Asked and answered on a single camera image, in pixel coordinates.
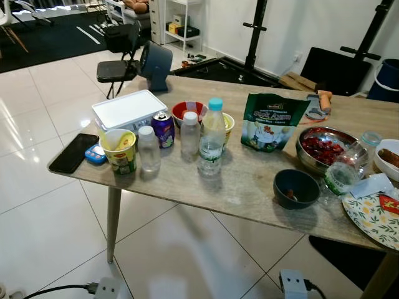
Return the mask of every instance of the yellow cup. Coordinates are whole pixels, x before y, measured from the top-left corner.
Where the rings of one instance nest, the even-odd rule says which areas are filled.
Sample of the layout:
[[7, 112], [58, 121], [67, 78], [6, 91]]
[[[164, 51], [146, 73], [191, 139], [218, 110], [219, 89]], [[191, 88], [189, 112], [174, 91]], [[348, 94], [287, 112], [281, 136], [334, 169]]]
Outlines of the yellow cup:
[[115, 149], [119, 145], [121, 137], [126, 133], [131, 133], [133, 135], [133, 144], [123, 150], [112, 151], [104, 148], [103, 139], [100, 139], [99, 142], [99, 145], [103, 148], [104, 153], [111, 164], [112, 170], [118, 174], [132, 173], [136, 170], [136, 135], [132, 131], [125, 129], [114, 129], [105, 133], [105, 137], [111, 149]]
[[234, 127], [234, 118], [228, 115], [227, 113], [223, 113], [224, 124], [226, 125], [226, 137], [224, 139], [223, 151], [226, 149], [227, 142], [230, 138], [231, 130]]

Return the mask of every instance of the wooden plank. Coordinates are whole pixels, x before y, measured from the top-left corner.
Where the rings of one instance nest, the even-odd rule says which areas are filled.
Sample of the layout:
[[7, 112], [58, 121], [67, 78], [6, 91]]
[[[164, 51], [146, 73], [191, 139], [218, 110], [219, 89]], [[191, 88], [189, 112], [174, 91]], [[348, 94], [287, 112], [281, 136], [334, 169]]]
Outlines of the wooden plank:
[[289, 72], [287, 74], [287, 76], [293, 78], [296, 82], [299, 82], [300, 84], [303, 84], [306, 87], [309, 87], [313, 91], [316, 88], [316, 83], [315, 82], [310, 81], [309, 79], [306, 79], [305, 77], [302, 77], [301, 75], [298, 75], [297, 73]]
[[283, 84], [284, 86], [293, 88], [295, 90], [302, 90], [303, 92], [314, 92], [314, 90], [310, 89], [309, 87], [297, 82], [293, 78], [288, 75], [284, 75], [280, 77], [279, 83]]

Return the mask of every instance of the plastic water bottle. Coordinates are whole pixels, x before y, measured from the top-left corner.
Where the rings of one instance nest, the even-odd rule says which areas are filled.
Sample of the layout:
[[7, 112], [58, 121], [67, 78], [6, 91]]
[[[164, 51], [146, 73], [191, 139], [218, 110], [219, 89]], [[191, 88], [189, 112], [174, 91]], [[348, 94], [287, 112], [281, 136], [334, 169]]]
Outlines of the plastic water bottle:
[[200, 142], [200, 124], [195, 112], [186, 112], [180, 130], [181, 155], [189, 162], [194, 161], [198, 154]]
[[221, 98], [210, 99], [209, 110], [201, 124], [198, 169], [205, 176], [218, 174], [221, 168], [221, 155], [226, 137], [222, 106]]
[[366, 131], [358, 142], [350, 145], [326, 170], [324, 182], [336, 195], [344, 195], [359, 182], [372, 164], [375, 148], [381, 136]]
[[161, 154], [158, 138], [152, 126], [138, 129], [138, 153], [144, 171], [158, 171], [161, 167]]

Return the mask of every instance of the white bowl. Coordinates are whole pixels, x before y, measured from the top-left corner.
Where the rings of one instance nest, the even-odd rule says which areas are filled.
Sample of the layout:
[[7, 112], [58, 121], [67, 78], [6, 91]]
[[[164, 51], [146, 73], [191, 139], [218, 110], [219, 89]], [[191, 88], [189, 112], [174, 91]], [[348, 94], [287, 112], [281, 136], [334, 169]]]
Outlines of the white bowl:
[[385, 162], [378, 155], [378, 151], [382, 150], [383, 148], [390, 150], [392, 153], [399, 154], [399, 140], [396, 139], [382, 140], [381, 143], [375, 149], [375, 157], [374, 157], [374, 162], [379, 168], [379, 170], [385, 173], [390, 179], [399, 182], [399, 168], [388, 162]]

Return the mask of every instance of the black phone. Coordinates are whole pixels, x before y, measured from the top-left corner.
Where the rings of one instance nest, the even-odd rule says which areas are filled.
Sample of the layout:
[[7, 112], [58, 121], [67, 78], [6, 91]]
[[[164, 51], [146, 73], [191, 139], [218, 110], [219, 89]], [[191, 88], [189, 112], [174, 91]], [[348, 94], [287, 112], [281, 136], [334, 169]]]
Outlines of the black phone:
[[73, 173], [85, 158], [85, 152], [99, 142], [96, 135], [79, 133], [50, 164], [51, 171]]

